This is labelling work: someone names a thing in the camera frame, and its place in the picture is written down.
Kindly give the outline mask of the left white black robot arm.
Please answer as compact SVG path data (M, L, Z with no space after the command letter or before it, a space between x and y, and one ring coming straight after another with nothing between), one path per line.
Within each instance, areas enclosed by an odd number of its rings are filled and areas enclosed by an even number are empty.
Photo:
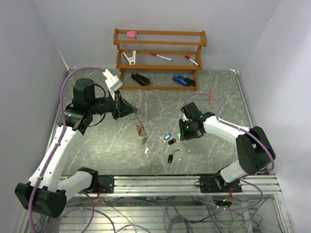
M94 115L111 113L118 119L136 112L133 105L123 99L119 88L122 82L117 76L106 79L108 92L95 96L97 84L89 78L78 79L73 87L73 99L64 110L56 128L55 138L42 162L27 183L18 183L15 195L24 209L56 218L66 203L81 191L89 193L102 190L111 193L113 183L101 184L98 171L82 167L68 179L60 177L75 144L91 127Z

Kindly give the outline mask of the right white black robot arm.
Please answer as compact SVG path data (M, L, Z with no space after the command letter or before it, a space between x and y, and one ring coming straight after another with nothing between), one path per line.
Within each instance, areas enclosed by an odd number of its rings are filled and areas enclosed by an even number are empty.
M241 192L242 177L255 175L274 162L276 155L261 127L242 127L213 113L203 114L194 102L183 106L181 112L184 117L178 123L182 141L197 139L208 133L230 142L237 149L237 161L217 173L200 176L197 186L201 193Z

